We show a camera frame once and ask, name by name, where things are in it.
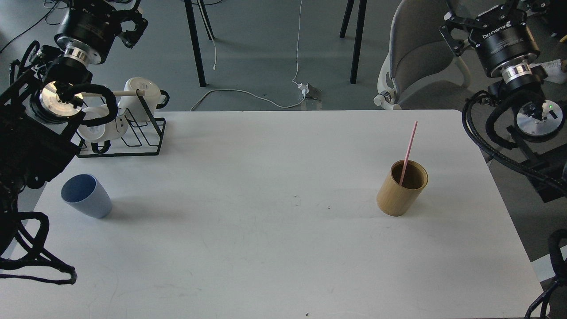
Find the wooden cup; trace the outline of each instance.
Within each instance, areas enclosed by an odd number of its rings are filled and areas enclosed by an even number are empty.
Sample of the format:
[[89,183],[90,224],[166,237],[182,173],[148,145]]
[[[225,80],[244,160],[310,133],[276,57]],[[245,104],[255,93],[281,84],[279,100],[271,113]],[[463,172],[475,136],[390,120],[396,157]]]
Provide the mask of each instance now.
[[390,173],[378,191],[378,207],[390,216],[401,216],[409,209],[429,181],[427,171],[420,164],[408,161],[404,184],[400,185],[404,161],[395,162]]

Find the chair leg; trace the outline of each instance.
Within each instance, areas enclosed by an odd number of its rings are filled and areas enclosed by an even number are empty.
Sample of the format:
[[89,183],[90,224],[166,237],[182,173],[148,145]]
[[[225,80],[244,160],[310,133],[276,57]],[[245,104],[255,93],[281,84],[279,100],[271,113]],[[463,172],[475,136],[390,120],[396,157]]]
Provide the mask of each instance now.
[[358,21],[356,25],[356,35],[354,37],[353,64],[350,70],[350,84],[356,83],[358,75],[358,61],[360,60],[360,49],[362,46],[362,31],[364,29],[364,17],[366,15],[366,0],[360,0],[358,6]]
[[193,45],[193,54],[195,55],[195,64],[197,66],[197,76],[199,77],[199,85],[204,87],[205,71],[203,70],[203,60],[201,58],[201,48],[199,47],[199,38],[197,36],[197,26],[195,25],[195,15],[191,0],[185,0],[185,13],[187,14],[187,22],[189,23],[189,35],[191,36],[191,44]]
[[199,10],[201,11],[201,17],[203,18],[203,23],[205,24],[205,29],[207,30],[207,36],[209,40],[214,39],[213,28],[211,28],[211,22],[209,21],[209,15],[207,14],[207,9],[205,8],[205,3],[203,0],[197,0],[199,5]]
[[353,6],[354,0],[348,0],[348,2],[346,3],[345,16],[342,19],[341,33],[339,35],[341,38],[345,37],[346,28],[349,26],[350,15],[353,12]]

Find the drinking straw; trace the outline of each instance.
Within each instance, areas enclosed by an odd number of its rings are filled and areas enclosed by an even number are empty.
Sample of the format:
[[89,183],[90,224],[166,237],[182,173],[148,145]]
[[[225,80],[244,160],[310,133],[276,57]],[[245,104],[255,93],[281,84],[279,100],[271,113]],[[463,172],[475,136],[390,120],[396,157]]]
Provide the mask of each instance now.
[[403,186],[405,169],[408,167],[409,151],[412,149],[413,136],[416,134],[417,121],[413,123],[412,137],[409,139],[408,151],[405,152],[404,167],[401,169],[400,185]]

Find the cup rack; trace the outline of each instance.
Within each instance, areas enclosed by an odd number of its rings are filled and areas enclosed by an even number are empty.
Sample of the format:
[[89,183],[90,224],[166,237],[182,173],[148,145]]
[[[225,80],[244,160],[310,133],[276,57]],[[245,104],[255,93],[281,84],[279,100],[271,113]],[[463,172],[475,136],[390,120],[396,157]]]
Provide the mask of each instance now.
[[127,157],[127,156],[155,156],[159,155],[162,148],[163,135],[166,128],[166,120],[163,117],[154,117],[151,114],[146,100],[136,91],[136,96],[140,100],[150,121],[139,124],[132,112],[126,109],[126,120],[130,130],[120,139],[105,141],[100,148],[98,143],[85,141],[78,133],[75,135],[80,139],[79,147],[81,152],[79,158],[91,157]]

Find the gray floor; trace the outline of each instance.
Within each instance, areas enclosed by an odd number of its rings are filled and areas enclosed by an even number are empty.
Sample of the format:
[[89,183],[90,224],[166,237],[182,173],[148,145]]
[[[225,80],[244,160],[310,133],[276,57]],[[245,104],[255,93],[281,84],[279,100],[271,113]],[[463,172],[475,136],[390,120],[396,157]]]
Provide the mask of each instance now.
[[[216,0],[205,0],[205,3],[211,2]],[[296,81],[309,82],[320,89],[321,98],[307,101],[291,110],[377,109],[373,104],[377,94],[376,79],[387,54],[390,23],[399,2],[368,2],[358,82],[351,85],[349,76],[357,7],[354,8],[347,37],[340,39],[338,32],[346,1],[304,0]],[[246,90],[283,106],[296,104],[300,101],[300,95],[291,79],[296,71],[299,4],[299,0],[223,0],[222,3],[208,6],[216,36],[218,61],[217,69],[212,70],[214,46],[207,40],[203,24],[197,16],[208,83],[207,87],[199,87],[183,2],[143,0],[144,17],[149,21],[144,36],[133,49],[125,48],[120,40],[116,40],[107,62],[89,67],[94,74],[93,83],[121,90],[130,77],[149,78],[171,95],[165,111],[188,111],[212,89]],[[55,11],[48,20],[59,22],[64,11]],[[31,26],[46,12],[41,1],[0,1],[0,45],[3,46]],[[566,44],[559,44],[557,39],[550,38],[543,25],[533,21],[530,27],[543,50],[540,61],[567,57]],[[57,28],[41,22],[0,54],[0,70],[5,70],[5,74],[0,74],[0,88],[7,87],[9,62],[20,58],[32,40],[52,45]],[[467,52],[464,59],[473,74],[473,91],[485,89],[493,82],[484,76],[473,52]],[[418,81],[404,94],[409,95],[440,78],[460,80],[456,69],[448,69]],[[552,99],[564,99],[566,88],[553,83],[544,86],[546,94]],[[209,95],[198,110],[280,109],[242,93],[221,92]],[[567,228],[566,200],[543,204],[522,176],[498,163],[494,163],[490,169],[530,260],[546,255],[549,234],[556,229]],[[33,208],[39,194],[38,191],[25,192],[21,206]],[[558,290],[553,302],[552,318],[567,318],[566,300],[567,289]]]

